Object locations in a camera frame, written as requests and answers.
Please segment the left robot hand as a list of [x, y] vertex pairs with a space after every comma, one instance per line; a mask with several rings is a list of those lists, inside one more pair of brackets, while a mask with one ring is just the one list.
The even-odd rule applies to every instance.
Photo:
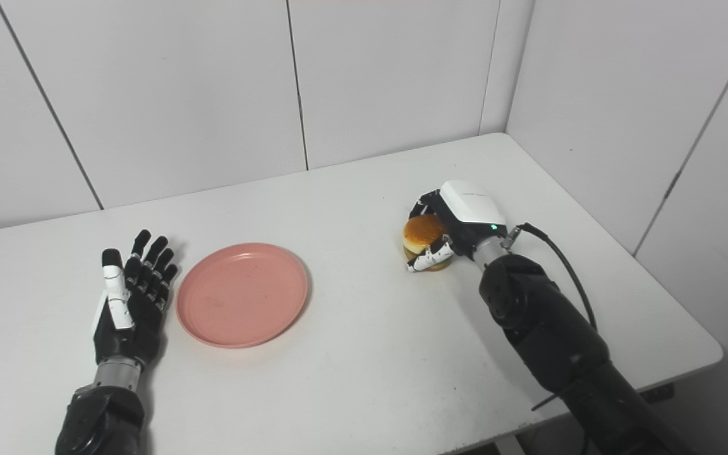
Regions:
[[141, 368], [152, 365], [162, 345], [162, 323], [178, 274], [165, 236], [139, 231], [127, 261], [119, 250], [101, 255], [105, 296], [93, 334], [95, 362], [125, 358]]

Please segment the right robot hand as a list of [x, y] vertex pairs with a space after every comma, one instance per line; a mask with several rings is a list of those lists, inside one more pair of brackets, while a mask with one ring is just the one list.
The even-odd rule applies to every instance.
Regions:
[[487, 190], [463, 179], [449, 179], [439, 189], [422, 194], [408, 214], [436, 215], [445, 233], [407, 261], [410, 272], [428, 270], [454, 255], [468, 257], [486, 268], [498, 257], [509, 254], [505, 216]]

